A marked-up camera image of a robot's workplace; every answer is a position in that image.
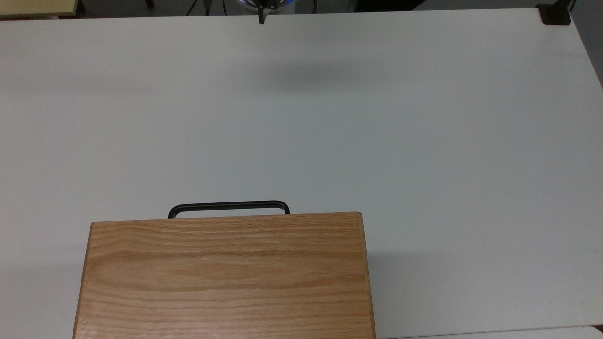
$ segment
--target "white table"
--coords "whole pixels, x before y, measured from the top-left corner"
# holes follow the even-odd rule
[[[263,199],[363,213],[379,338],[603,323],[603,92],[574,26],[0,22],[0,46],[2,338],[70,336],[91,221]]]

